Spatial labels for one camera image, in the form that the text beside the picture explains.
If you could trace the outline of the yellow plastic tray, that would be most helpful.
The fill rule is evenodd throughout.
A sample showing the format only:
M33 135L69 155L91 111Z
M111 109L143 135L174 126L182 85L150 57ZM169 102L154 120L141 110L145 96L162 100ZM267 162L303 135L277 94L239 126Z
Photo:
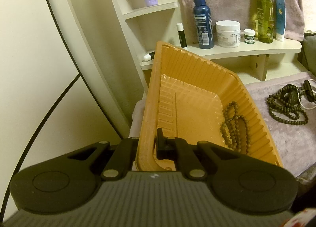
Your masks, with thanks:
M229 103L236 102L250 131L241 151L281 166L269 129L240 78L232 71L172 44L159 41L151 70L135 165L140 171L174 169L156 156L155 138L179 137L189 144L206 140L224 146L220 126Z

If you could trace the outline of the black watch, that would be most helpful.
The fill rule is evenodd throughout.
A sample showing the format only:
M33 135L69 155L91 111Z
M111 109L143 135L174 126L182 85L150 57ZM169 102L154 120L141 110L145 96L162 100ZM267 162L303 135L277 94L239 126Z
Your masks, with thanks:
M296 90L288 92L285 98L286 98L287 103L291 106L299 104L299 96Z

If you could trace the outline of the black white pen tube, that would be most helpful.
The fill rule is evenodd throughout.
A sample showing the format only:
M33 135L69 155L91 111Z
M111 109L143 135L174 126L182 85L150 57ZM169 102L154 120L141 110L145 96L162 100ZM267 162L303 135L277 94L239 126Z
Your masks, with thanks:
M144 61L144 62L148 62L148 61L150 61L150 60L153 60L154 57L155 57L155 51L149 52L149 53L147 53L147 54L143 57L143 61Z

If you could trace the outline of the black white lip balm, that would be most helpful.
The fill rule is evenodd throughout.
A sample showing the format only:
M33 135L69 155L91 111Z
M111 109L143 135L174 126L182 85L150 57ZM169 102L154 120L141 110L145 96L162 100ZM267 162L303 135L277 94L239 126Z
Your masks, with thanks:
M186 43L183 23L181 23L181 22L177 23L176 28L177 28L181 48L187 49L187 43Z

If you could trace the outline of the white cream jar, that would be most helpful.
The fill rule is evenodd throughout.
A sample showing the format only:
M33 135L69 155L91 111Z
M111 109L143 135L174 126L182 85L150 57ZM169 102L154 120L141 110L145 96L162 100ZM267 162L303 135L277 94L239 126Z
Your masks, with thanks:
M218 45L221 47L234 48L241 43L241 26L237 21L217 21L216 33Z

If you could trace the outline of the cream corner shelf unit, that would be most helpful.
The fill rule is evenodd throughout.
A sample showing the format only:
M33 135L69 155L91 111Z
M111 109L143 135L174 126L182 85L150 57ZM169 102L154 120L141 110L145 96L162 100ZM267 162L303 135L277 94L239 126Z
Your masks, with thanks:
M143 61L159 40L179 45L178 0L47 0L66 50L94 102L119 136L129 134L126 94L135 103L147 93L152 61Z

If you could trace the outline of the blue spray bottle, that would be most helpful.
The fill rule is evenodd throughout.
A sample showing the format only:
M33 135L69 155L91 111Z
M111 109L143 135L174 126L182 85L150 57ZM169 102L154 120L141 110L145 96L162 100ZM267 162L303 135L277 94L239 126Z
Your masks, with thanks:
M199 47L201 49L213 48L213 22L211 18L211 9L207 6L206 0L194 0L193 16Z

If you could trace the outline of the small green-label jar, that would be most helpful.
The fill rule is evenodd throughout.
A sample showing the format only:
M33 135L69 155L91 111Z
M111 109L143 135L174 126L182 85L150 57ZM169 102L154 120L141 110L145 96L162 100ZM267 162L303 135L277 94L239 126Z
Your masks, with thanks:
M244 29L244 42L247 44L254 44L256 32L252 29Z

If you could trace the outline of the grey cushion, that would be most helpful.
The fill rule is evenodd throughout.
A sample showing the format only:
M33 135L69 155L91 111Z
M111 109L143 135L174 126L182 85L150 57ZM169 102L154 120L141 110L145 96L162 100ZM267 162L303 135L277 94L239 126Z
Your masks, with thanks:
M298 61L314 76L316 74L316 35L315 33L304 33L301 42L302 50L298 54Z

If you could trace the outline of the green oil spray bottle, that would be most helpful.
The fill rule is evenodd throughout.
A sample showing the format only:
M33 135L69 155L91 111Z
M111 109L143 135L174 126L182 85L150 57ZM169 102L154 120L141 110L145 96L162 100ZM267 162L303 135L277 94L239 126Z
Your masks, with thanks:
M273 0L257 0L258 39L271 44L274 39Z

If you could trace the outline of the blue white tube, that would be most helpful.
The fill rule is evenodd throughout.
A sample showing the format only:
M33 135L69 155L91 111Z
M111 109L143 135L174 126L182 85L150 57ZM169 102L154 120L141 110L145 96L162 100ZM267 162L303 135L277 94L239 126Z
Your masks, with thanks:
M286 7L285 0L275 0L276 17L275 17L275 31L276 39L284 41L286 30Z

